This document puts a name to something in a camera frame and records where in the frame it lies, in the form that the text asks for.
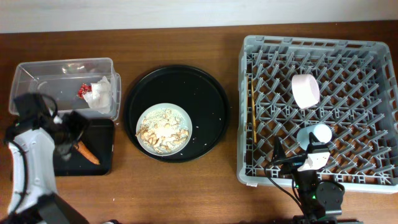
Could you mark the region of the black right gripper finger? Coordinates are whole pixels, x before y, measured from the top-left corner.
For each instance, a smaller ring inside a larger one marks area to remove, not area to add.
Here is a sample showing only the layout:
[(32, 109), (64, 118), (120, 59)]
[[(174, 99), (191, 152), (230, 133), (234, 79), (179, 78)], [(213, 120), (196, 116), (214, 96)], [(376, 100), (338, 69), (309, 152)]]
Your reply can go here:
[(308, 140), (307, 152), (323, 152), (325, 150), (325, 143), (318, 140), (313, 133), (309, 134)]
[(280, 137), (275, 136), (272, 160), (277, 161), (277, 160), (284, 159), (284, 158), (286, 158), (286, 155), (285, 155), (285, 151), (282, 147)]

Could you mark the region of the light blue cup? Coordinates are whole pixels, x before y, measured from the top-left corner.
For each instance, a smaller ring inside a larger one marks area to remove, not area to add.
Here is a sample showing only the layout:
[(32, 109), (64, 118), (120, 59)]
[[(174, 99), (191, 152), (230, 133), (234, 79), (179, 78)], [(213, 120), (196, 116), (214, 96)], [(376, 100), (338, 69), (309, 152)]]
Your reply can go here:
[(328, 143), (332, 138), (332, 131), (329, 126), (320, 123), (306, 128), (302, 128), (297, 133), (297, 141), (303, 150), (307, 150), (310, 144), (309, 134), (313, 133), (315, 137), (323, 143)]

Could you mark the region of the orange carrot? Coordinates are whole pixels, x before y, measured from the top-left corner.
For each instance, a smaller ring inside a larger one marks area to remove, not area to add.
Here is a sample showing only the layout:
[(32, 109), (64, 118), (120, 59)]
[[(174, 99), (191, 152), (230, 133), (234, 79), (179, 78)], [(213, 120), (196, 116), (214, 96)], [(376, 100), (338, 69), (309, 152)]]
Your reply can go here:
[(91, 153), (91, 151), (84, 145), (82, 141), (78, 142), (74, 145), (75, 149), (87, 160), (89, 160), (92, 164), (100, 165), (99, 159)]

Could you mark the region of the white napkin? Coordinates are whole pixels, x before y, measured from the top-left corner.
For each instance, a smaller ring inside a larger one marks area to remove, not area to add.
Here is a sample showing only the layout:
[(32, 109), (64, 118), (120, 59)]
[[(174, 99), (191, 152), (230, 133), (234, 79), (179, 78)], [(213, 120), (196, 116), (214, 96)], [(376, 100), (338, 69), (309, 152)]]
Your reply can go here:
[(82, 95), (88, 103), (89, 108), (101, 114), (109, 113), (111, 110), (111, 84), (106, 77), (90, 85), (91, 90)]

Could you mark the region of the red snack wrapper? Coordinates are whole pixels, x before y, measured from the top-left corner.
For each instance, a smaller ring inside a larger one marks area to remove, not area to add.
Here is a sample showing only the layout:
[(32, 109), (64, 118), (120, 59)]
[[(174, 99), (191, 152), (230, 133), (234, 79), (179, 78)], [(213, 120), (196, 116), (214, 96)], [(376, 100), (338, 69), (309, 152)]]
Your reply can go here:
[(88, 92), (92, 91), (91, 85), (87, 85), (86, 83), (83, 83), (78, 90), (77, 96), (79, 98), (83, 98), (83, 95), (87, 94)]

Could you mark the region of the grey plate with food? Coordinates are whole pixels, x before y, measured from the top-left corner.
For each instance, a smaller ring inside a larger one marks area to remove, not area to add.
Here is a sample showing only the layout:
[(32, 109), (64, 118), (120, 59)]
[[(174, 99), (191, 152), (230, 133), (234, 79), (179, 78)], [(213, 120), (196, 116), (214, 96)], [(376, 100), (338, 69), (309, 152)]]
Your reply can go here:
[(152, 156), (177, 154), (192, 136), (192, 121), (181, 107), (160, 103), (146, 109), (136, 124), (139, 144)]

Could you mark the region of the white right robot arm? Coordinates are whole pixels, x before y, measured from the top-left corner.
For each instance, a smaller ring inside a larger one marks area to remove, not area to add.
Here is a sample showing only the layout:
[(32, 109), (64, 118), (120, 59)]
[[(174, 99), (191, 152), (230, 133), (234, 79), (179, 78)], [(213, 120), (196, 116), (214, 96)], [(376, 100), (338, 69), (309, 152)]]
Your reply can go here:
[(334, 180), (319, 180), (317, 171), (325, 167), (330, 150), (326, 143), (310, 133), (307, 150), (287, 157), (280, 137), (274, 138), (273, 155), (268, 167), (279, 166), (282, 175), (292, 176), (292, 194), (288, 194), (301, 209), (294, 223), (336, 223), (342, 214), (345, 187)]

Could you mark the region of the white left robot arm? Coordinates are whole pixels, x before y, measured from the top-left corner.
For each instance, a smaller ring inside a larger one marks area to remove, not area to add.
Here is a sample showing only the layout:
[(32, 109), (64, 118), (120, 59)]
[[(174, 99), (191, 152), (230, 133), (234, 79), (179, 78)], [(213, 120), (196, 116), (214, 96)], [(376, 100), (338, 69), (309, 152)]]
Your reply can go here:
[(59, 123), (55, 117), (49, 112), (25, 115), (7, 128), (13, 188), (8, 216), (2, 223), (87, 223), (59, 196), (53, 155), (56, 150), (71, 150), (90, 122), (77, 112), (65, 115)]

